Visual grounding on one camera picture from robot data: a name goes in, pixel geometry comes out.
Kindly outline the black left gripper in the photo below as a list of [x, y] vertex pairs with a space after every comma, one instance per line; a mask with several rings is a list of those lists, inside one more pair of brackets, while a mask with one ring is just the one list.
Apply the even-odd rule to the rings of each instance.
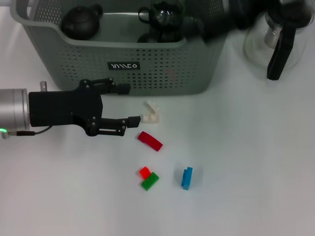
[[32, 127], [77, 125], [88, 136], [124, 136], [127, 128], [137, 128], [141, 117], [101, 118], [101, 94], [128, 95], [130, 84], [117, 84], [112, 77], [85, 80], [69, 91], [29, 93]]

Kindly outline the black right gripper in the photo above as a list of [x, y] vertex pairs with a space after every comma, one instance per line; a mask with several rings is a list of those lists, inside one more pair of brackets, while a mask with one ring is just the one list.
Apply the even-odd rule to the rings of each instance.
[[212, 20], [185, 17], [183, 36], [203, 36], [203, 40], [209, 42], [233, 30], [247, 30], [268, 8], [269, 1], [267, 0], [230, 0], [228, 11]]

